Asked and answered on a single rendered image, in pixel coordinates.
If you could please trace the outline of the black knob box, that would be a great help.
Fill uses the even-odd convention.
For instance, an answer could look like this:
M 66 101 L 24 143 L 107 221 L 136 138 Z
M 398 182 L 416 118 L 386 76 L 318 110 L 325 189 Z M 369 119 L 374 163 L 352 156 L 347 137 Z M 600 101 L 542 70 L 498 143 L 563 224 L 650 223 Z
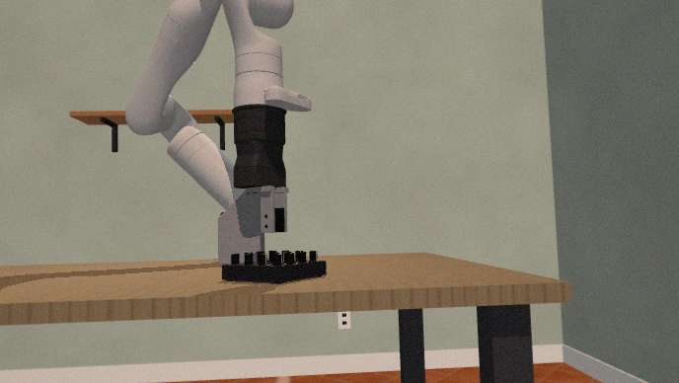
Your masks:
M 283 254 L 284 253 L 284 254 Z M 231 265 L 222 266 L 222 279 L 227 281 L 259 281 L 283 283 L 308 277 L 319 277 L 327 274 L 326 261 L 317 260 L 317 251 L 309 251 L 310 261 L 306 261 L 306 252 L 268 251 L 257 252 L 258 261 L 253 262 L 253 253 L 245 253 L 245 262 L 240 264 L 240 255 L 231 254 Z

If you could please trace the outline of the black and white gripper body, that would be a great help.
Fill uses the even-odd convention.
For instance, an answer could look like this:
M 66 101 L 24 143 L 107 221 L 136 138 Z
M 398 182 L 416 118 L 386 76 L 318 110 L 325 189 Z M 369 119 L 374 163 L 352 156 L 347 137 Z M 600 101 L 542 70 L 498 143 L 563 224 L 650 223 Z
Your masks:
M 275 73 L 249 71 L 236 76 L 234 188 L 286 188 L 282 159 L 286 111 L 310 110 L 310 98 L 284 89 Z

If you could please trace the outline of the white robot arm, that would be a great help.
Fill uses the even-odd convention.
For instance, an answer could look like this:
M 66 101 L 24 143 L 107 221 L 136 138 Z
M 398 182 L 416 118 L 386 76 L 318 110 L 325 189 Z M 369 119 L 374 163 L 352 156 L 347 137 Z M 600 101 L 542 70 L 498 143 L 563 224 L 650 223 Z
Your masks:
M 235 49 L 235 77 L 265 71 L 282 78 L 279 42 L 255 26 L 284 27 L 292 17 L 293 0 L 176 0 L 127 102 L 125 119 L 136 134 L 161 133 L 170 142 L 168 154 L 227 209 L 245 191 L 234 188 L 235 163 L 170 96 L 201 54 L 222 3 Z

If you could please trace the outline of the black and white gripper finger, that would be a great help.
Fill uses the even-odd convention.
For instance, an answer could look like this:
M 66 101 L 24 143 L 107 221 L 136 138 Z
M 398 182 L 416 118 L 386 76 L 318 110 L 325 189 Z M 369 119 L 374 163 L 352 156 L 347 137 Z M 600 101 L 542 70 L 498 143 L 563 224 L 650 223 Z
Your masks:
M 245 188 L 247 194 L 261 193 L 261 233 L 275 233 L 274 187 Z
M 274 188 L 276 232 L 287 232 L 288 188 Z

